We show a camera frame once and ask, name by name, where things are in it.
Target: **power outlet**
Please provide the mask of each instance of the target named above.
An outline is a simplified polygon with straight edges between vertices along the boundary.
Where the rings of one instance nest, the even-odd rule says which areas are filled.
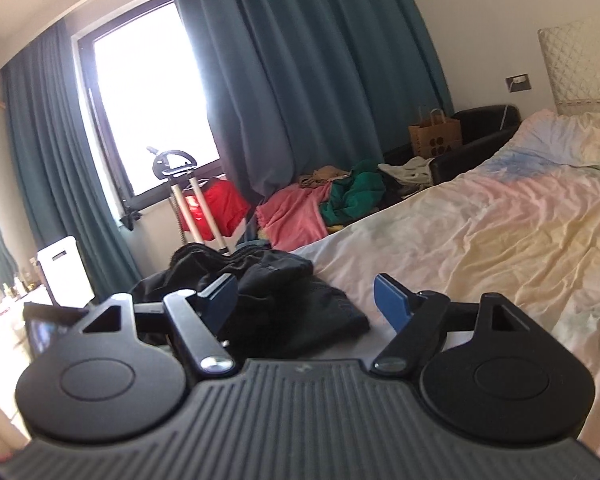
[[[507,77],[504,81],[506,81],[507,89],[509,89],[510,92],[531,90],[531,81],[529,81],[529,74],[521,74],[512,77]]]

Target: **pink clothing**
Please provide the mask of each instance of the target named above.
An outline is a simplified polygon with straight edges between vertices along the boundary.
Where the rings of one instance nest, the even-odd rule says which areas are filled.
[[[328,233],[318,204],[325,202],[330,192],[331,183],[315,188],[291,184],[257,206],[258,225],[272,247],[293,251],[324,238]]]

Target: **headboard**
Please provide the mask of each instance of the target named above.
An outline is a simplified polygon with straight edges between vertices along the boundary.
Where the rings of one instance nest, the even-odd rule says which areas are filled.
[[[600,112],[600,16],[538,31],[559,114]]]

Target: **white sheet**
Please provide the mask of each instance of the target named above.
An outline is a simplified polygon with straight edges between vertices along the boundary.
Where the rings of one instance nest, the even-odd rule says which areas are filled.
[[[372,323],[370,334],[326,357],[368,361],[394,336],[373,301],[380,272],[453,301],[504,294],[594,375],[596,400],[580,437],[600,455],[600,170],[506,146],[476,170],[296,253]]]

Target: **white pole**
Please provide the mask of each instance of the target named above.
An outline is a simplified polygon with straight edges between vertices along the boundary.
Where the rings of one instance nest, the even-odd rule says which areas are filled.
[[[184,216],[184,221],[187,223],[187,226],[189,227],[189,231],[191,231],[191,234],[193,235],[193,239],[199,244],[204,244],[205,241],[203,240],[202,236],[200,235],[200,231],[198,231],[198,226],[194,222],[193,216],[191,216],[191,211],[189,210],[189,205],[187,204],[187,201],[184,200],[184,195],[182,194],[182,191],[180,190],[180,186],[178,186],[178,184],[174,184],[173,186],[171,186],[171,191],[173,191],[173,195],[176,197],[176,202],[178,203],[178,207],[180,208],[180,211],[182,211],[182,215]]]
[[[224,237],[222,236],[220,229],[218,229],[218,224],[216,224],[216,219],[214,218],[213,213],[211,212],[211,209],[209,209],[209,206],[206,203],[205,195],[202,193],[202,190],[200,189],[200,186],[198,185],[198,180],[196,179],[196,176],[193,175],[189,179],[189,182],[191,184],[191,187],[193,188],[193,193],[196,194],[196,199],[198,199],[198,205],[200,206],[200,209],[202,209],[202,214],[206,218],[206,223],[209,224],[209,228],[211,229],[211,232],[214,234],[214,237],[216,238],[216,240],[218,240],[218,245],[220,245],[220,252],[224,252],[223,251],[223,249],[224,249],[224,250],[228,250],[229,254],[233,253],[235,251],[235,247],[234,248],[227,247]]]

